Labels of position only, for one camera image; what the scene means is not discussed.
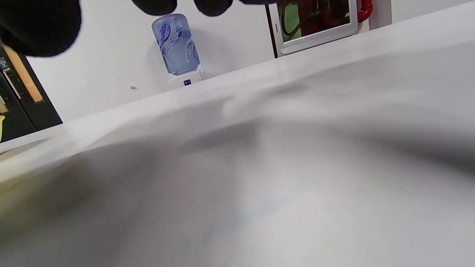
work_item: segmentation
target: gloved hand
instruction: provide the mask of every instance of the gloved hand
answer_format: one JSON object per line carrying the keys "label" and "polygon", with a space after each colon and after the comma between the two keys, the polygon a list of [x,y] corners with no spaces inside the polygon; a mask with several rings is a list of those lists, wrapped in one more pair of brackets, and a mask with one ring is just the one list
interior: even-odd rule
{"label": "gloved hand", "polygon": [[[132,0],[149,15],[166,15],[177,0]],[[232,0],[194,0],[206,16],[218,16]],[[240,0],[244,4],[270,4],[278,0]],[[81,28],[79,0],[0,0],[0,39],[20,54],[52,57],[66,51]]]}

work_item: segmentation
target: water dispenser base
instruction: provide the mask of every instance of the water dispenser base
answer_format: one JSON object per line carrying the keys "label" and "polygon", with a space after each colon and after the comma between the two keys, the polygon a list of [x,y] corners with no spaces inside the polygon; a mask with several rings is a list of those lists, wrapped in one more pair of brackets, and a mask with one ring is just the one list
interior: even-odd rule
{"label": "water dispenser base", "polygon": [[200,70],[195,70],[176,76],[170,82],[168,82],[168,84],[172,87],[172,89],[176,89],[183,86],[189,86],[202,80],[203,72]]}

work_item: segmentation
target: red pipe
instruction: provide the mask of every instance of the red pipe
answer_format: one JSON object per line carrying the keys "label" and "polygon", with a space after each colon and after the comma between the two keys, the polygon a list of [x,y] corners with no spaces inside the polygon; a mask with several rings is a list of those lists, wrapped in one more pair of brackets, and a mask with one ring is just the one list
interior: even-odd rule
{"label": "red pipe", "polygon": [[367,20],[373,12],[373,3],[371,0],[361,0],[361,11],[358,12],[358,22]]}

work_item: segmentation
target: door handle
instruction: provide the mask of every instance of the door handle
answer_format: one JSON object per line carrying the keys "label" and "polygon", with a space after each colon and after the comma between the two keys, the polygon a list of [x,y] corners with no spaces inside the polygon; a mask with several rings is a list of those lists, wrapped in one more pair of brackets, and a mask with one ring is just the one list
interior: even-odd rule
{"label": "door handle", "polygon": [[8,80],[8,83],[10,84],[11,88],[13,89],[13,91],[15,91],[16,95],[18,96],[18,99],[21,99],[21,95],[20,95],[20,92],[18,92],[17,88],[15,87],[15,85],[13,84],[13,82],[11,81],[10,77],[8,76],[7,72],[4,70],[3,71],[3,75],[5,76],[5,78]]}

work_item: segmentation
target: white frame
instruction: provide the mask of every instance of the white frame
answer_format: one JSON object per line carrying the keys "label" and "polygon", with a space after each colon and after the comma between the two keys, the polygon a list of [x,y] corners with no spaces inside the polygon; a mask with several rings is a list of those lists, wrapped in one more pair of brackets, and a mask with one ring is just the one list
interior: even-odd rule
{"label": "white frame", "polygon": [[356,0],[348,0],[350,6],[350,23],[334,27],[328,30],[317,32],[311,35],[284,42],[282,28],[280,25],[279,9],[277,4],[269,5],[272,30],[274,31],[275,47],[277,56],[291,54],[300,50],[318,46],[358,32],[358,8]]}

